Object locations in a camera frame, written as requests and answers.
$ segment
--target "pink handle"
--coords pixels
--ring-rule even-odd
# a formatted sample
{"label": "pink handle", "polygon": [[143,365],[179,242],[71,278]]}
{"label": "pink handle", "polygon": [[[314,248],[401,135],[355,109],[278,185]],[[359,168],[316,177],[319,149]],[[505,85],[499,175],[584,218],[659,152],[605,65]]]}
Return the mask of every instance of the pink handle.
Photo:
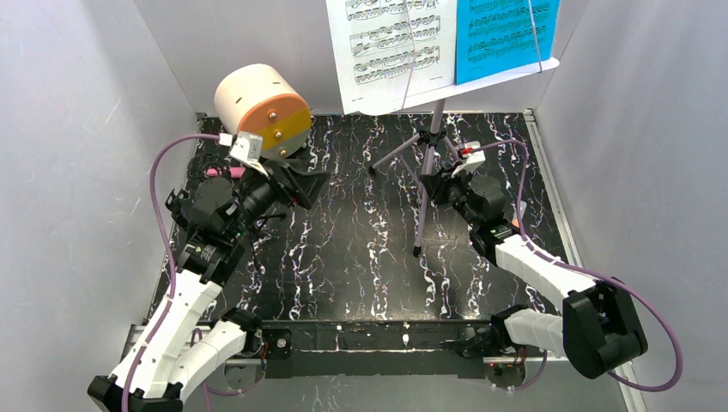
{"label": "pink handle", "polygon": [[[243,172],[246,169],[244,167],[230,167],[230,174],[233,176],[233,179],[240,179],[243,177]],[[215,169],[208,169],[207,175],[210,177],[217,176],[217,171]]]}

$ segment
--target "gray wall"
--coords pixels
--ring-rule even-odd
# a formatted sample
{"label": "gray wall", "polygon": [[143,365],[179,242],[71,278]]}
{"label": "gray wall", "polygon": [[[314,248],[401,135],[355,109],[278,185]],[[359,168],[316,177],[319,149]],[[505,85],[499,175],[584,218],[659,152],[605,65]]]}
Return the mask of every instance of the gray wall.
{"label": "gray wall", "polygon": [[[592,2],[537,110],[585,265],[642,291],[681,339],[682,381],[644,395],[653,411],[726,408],[726,21],[725,1]],[[659,384],[672,349],[645,323],[635,372]]]}
{"label": "gray wall", "polygon": [[98,410],[159,276],[147,171],[194,114],[131,0],[1,2],[0,56],[0,410]]}
{"label": "gray wall", "polygon": [[[557,58],[588,0],[561,3]],[[213,95],[220,80],[242,66],[265,63],[275,67],[314,112],[342,112],[324,0],[136,0],[136,5],[195,111],[214,114]],[[520,112],[537,107],[552,74],[553,70],[453,97],[446,110]]]}

